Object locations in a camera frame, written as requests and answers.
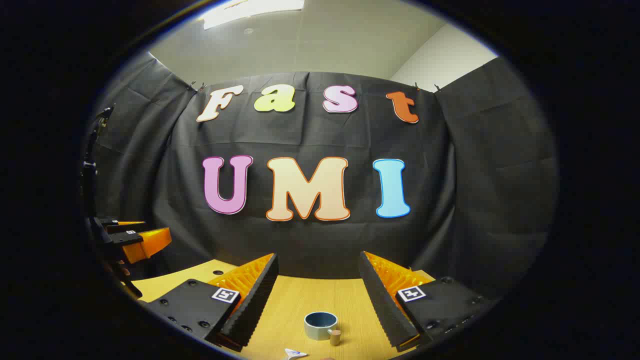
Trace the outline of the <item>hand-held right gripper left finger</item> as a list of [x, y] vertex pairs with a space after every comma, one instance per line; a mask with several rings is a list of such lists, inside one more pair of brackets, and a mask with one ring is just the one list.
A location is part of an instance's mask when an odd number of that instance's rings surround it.
[[278, 275], [278, 257], [270, 253], [208, 282], [188, 278], [141, 303], [188, 335], [240, 352], [258, 326]]

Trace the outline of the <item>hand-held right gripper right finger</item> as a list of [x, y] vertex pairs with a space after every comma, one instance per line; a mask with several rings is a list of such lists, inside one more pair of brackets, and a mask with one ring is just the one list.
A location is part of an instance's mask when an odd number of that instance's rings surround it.
[[382, 330], [399, 352], [437, 346], [497, 303], [452, 276], [423, 275], [368, 251], [359, 254], [358, 269]]

